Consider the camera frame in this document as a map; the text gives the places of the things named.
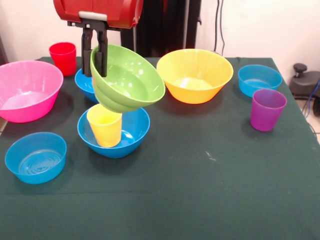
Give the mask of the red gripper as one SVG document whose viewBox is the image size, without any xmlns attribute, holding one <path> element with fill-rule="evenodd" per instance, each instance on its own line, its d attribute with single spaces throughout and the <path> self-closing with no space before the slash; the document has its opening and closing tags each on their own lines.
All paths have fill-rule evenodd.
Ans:
<svg viewBox="0 0 320 240">
<path fill-rule="evenodd" d="M 54 0 L 55 10 L 68 26 L 82 28 L 82 73 L 91 77 L 91 51 L 93 30 L 98 30 L 96 69 L 107 76 L 108 37 L 106 30 L 131 29 L 142 14 L 142 0 Z"/>
</svg>

